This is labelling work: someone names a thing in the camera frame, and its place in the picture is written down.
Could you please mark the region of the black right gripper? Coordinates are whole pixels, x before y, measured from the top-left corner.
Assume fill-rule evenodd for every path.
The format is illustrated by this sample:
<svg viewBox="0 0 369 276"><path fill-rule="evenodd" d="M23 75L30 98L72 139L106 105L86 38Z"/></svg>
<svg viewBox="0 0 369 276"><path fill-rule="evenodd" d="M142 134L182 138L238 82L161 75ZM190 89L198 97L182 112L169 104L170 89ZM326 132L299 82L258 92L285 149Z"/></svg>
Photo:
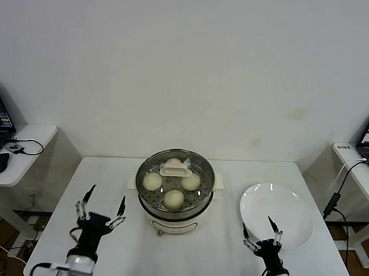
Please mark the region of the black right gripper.
<svg viewBox="0 0 369 276"><path fill-rule="evenodd" d="M279 252L282 246L283 232L278 228L273 219L268 216L268 220L271 224L271 228L274 232L274 238L268 240L260 240L255 243L249 236L245 224L242 225L242 232L244 235L244 245L254 251L254 254L263 259L267 275L283 275L288 271L284 269L282 260L279 257Z"/></svg>

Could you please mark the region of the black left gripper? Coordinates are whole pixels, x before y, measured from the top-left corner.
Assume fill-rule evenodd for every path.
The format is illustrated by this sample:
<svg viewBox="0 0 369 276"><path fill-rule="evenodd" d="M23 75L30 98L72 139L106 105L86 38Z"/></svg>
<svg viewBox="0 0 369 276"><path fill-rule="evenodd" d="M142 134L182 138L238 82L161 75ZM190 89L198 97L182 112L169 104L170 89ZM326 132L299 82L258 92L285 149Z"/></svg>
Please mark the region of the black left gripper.
<svg viewBox="0 0 369 276"><path fill-rule="evenodd" d="M124 216L125 197L122 198L116 217L113 219L97 213L89 213L86 206L95 188L96 185L92 185L83 196L83 199L76 202L77 227L71 229L71 232L80 229L81 234L76 246L70 250L70 255L97 257L97 249L102 236L110 234L112 229L119 226L126 219Z"/></svg>

